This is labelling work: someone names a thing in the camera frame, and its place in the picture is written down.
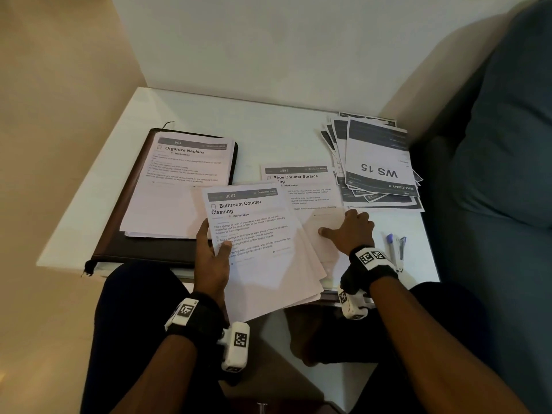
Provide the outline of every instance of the white wall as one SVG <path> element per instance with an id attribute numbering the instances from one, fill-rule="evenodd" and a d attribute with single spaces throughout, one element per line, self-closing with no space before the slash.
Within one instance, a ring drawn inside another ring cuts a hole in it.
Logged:
<path id="1" fill-rule="evenodd" d="M 149 87 L 382 114 L 416 135 L 522 0 L 113 1 Z"/>

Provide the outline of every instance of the hand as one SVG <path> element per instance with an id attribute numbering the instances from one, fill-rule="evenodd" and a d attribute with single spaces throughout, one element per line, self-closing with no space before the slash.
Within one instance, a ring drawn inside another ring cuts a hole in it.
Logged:
<path id="1" fill-rule="evenodd" d="M 194 291 L 209 295 L 220 308 L 224 307 L 224 288 L 228 283 L 230 263 L 228 256 L 232 250 L 232 243 L 225 241 L 220 246 L 218 255 L 207 243 L 209 221 L 203 221 L 196 236 Z"/>
<path id="2" fill-rule="evenodd" d="M 321 228 L 318 233 L 330 239 L 339 251 L 349 255 L 358 246 L 374 247 L 374 222 L 369 221 L 368 217 L 366 212 L 358 215 L 356 209 L 349 209 L 345 212 L 345 220 L 339 229 Z"/>

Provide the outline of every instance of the white desk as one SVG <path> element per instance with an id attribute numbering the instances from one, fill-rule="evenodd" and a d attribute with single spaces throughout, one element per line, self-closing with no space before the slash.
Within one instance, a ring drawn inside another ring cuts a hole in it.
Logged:
<path id="1" fill-rule="evenodd" d="M 81 271 L 92 255 L 150 128 L 175 121 L 174 129 L 219 135 L 238 142 L 235 182 L 260 180 L 261 163 L 331 160 L 316 130 L 331 113 L 229 100 L 176 91 L 139 88 L 115 125 L 37 264 Z M 402 282 L 411 287 L 437 281 L 430 245 L 419 214 L 373 210 L 376 246 L 390 232 L 408 238 Z M 262 337 L 324 392 L 349 411 L 362 391 L 371 365 L 333 364 L 307 368 L 289 351 L 282 311 L 269 315 Z"/>

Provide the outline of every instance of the dark brown folder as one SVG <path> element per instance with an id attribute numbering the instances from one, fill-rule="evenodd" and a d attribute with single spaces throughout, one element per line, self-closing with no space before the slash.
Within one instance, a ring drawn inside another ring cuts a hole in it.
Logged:
<path id="1" fill-rule="evenodd" d="M 85 264 L 85 272 L 89 275 L 94 273 L 94 268 L 99 262 L 126 263 L 136 260 L 167 263 L 175 268 L 193 268 L 196 259 L 196 241 L 194 239 L 167 239 L 167 238 L 137 238 L 127 237 L 119 230 L 122 218 L 125 216 L 130 198 L 134 193 L 134 187 L 142 171 L 157 132 L 178 132 L 191 135 L 220 138 L 220 136 L 203 135 L 201 133 L 172 131 L 168 129 L 150 129 L 138 158 L 136 159 L 129 177 L 121 190 L 119 199 L 113 208 L 106 227 L 94 250 L 94 254 Z M 228 184 L 232 184 L 238 144 L 235 143 L 230 178 Z"/>

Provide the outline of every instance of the forearm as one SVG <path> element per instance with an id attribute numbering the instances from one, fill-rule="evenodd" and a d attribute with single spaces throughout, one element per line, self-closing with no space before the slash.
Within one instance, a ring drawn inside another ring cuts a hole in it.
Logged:
<path id="1" fill-rule="evenodd" d="M 177 335 L 167 336 L 138 381 L 111 413 L 179 412 L 196 359 L 197 350 L 190 340 Z"/>
<path id="2" fill-rule="evenodd" d="M 428 412 L 528 412 L 507 385 L 441 327 L 398 280 L 376 280 L 370 295 Z"/>

